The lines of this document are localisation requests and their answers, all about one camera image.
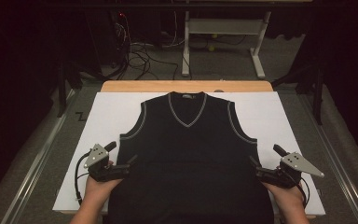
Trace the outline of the black knit vest grey trim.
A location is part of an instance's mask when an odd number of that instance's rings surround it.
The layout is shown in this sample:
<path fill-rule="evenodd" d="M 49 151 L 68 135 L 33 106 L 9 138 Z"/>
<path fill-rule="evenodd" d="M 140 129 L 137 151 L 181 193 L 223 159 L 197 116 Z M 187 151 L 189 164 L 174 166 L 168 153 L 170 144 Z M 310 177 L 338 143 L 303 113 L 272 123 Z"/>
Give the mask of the black knit vest grey trim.
<path fill-rule="evenodd" d="M 117 163 L 135 163 L 110 195 L 109 223 L 273 224 L 257 158 L 234 103 L 204 92 L 147 100 L 120 137 Z"/>

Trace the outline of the person's left hand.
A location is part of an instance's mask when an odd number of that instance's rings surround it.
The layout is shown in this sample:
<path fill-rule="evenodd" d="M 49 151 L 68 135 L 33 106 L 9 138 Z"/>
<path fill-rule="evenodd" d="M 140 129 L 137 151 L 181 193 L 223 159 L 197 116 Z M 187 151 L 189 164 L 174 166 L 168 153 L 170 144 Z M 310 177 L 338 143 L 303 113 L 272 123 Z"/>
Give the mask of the person's left hand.
<path fill-rule="evenodd" d="M 121 182 L 121 179 L 98 182 L 88 177 L 83 202 L 104 204 L 110 196 L 111 191 Z"/>

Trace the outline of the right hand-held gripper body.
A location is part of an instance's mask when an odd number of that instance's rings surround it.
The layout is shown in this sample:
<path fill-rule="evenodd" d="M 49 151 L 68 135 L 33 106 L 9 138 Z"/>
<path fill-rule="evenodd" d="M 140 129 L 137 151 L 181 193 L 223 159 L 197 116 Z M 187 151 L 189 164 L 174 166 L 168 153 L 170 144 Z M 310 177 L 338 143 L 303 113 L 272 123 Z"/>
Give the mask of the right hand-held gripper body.
<path fill-rule="evenodd" d="M 255 175 L 261 182 L 284 189 L 297 186 L 303 173 L 324 177 L 321 170 L 297 152 L 282 156 L 279 166 L 274 170 L 255 164 Z"/>

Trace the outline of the white metal desk frame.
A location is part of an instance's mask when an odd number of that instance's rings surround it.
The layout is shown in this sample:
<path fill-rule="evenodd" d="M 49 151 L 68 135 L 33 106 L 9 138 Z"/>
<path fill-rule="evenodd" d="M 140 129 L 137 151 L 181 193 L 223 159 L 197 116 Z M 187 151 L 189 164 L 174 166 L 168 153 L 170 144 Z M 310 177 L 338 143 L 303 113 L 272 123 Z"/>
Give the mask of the white metal desk frame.
<path fill-rule="evenodd" d="M 266 77 L 259 58 L 265 33 L 269 26 L 271 12 L 265 13 L 263 19 L 258 20 L 229 20 L 229 19 L 191 19 L 189 12 L 185 15 L 184 49 L 182 59 L 182 75 L 190 75 L 189 37 L 194 34 L 202 35 L 256 35 L 257 43 L 249 49 L 256 75 L 259 79 Z"/>

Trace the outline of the metal floor rail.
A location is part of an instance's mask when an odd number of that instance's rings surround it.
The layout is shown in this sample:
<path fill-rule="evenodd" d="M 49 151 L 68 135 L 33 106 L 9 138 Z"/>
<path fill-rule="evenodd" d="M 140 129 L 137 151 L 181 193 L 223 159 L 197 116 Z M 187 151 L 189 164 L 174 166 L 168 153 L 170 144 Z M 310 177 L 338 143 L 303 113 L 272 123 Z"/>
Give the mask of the metal floor rail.
<path fill-rule="evenodd" d="M 322 150 L 325 154 L 327 164 L 332 170 L 335 179 L 339 184 L 339 188 L 344 194 L 346 202 L 350 206 L 352 213 L 354 214 L 358 222 L 358 189 L 355 187 L 353 181 L 350 179 L 350 176 L 345 170 L 343 163 L 338 158 L 338 154 L 336 153 L 333 145 L 329 141 L 324 127 L 319 124 L 314 117 L 311 103 L 309 102 L 308 97 L 306 95 L 299 95 L 298 99 L 304 107 L 305 111 L 307 112 L 307 115 L 310 117 L 314 129 L 316 130 L 319 139 L 323 143 Z"/>
<path fill-rule="evenodd" d="M 52 145 L 66 120 L 61 116 L 59 94 L 52 95 L 53 107 L 36 127 L 10 164 L 2 184 L 8 206 L 0 224 L 17 224 L 50 156 Z"/>

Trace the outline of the white paper sheet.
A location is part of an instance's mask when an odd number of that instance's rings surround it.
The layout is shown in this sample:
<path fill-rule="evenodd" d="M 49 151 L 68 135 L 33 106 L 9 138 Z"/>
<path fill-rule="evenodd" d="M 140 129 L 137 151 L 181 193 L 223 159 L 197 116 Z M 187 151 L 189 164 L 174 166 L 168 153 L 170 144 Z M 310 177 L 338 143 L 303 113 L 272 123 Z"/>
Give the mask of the white paper sheet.
<path fill-rule="evenodd" d="M 75 169 L 80 157 L 96 144 L 105 146 L 116 142 L 135 125 L 141 102 L 158 96 L 157 92 L 99 92 L 96 95 L 52 207 L 54 211 L 64 214 L 77 211 Z M 277 92 L 215 92 L 213 96 L 235 104 L 242 129 L 258 142 L 263 167 L 272 169 L 279 164 L 281 157 L 273 150 L 275 144 L 288 152 L 301 152 Z"/>

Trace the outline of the person's right hand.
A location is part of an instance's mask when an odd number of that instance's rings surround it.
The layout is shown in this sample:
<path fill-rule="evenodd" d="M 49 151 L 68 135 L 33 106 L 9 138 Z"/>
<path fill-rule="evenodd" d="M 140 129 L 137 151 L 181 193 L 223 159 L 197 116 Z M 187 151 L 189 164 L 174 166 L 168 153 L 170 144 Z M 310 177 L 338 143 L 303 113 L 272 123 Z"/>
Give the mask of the person's right hand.
<path fill-rule="evenodd" d="M 269 183 L 263 185 L 272 193 L 280 208 L 303 208 L 303 195 L 297 187 L 283 189 Z"/>

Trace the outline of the black metal stand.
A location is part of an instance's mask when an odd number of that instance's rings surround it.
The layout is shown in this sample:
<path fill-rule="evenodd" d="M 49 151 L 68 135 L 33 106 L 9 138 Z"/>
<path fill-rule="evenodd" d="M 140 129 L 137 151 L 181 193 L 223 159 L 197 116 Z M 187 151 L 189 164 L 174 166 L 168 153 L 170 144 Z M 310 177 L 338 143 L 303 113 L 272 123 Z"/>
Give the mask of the black metal stand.
<path fill-rule="evenodd" d="M 66 110 L 68 96 L 66 93 L 66 84 L 72 89 L 80 90 L 83 86 L 81 74 L 89 75 L 89 78 L 98 81 L 106 81 L 107 78 L 101 73 L 91 70 L 74 61 L 60 60 L 57 65 L 58 71 L 58 94 L 59 94 L 59 112 L 57 117 L 61 118 Z"/>
<path fill-rule="evenodd" d="M 297 94 L 313 93 L 312 115 L 322 125 L 321 109 L 324 85 L 324 73 L 318 63 L 308 63 L 291 69 L 289 73 L 271 82 L 273 88 L 283 83 L 296 83 Z"/>

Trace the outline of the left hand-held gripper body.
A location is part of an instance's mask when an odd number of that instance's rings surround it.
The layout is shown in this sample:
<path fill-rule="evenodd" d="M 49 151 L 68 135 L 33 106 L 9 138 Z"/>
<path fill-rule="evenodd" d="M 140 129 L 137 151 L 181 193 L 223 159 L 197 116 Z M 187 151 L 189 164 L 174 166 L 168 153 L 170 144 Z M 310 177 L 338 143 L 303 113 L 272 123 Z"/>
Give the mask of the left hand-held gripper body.
<path fill-rule="evenodd" d="M 98 182 L 123 179 L 130 174 L 130 167 L 126 164 L 110 164 L 109 152 L 100 144 L 95 144 L 89 151 L 84 167 L 88 170 L 89 176 Z"/>

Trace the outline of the wooden table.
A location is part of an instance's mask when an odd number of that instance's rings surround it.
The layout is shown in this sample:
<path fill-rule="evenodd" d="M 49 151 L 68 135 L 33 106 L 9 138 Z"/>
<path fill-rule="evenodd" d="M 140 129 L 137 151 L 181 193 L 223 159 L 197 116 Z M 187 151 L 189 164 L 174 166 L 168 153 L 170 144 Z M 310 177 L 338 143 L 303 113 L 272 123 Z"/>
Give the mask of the wooden table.
<path fill-rule="evenodd" d="M 107 81 L 100 92 L 200 92 L 210 95 L 215 92 L 270 92 L 274 91 L 267 81 L 234 80 L 142 80 Z"/>

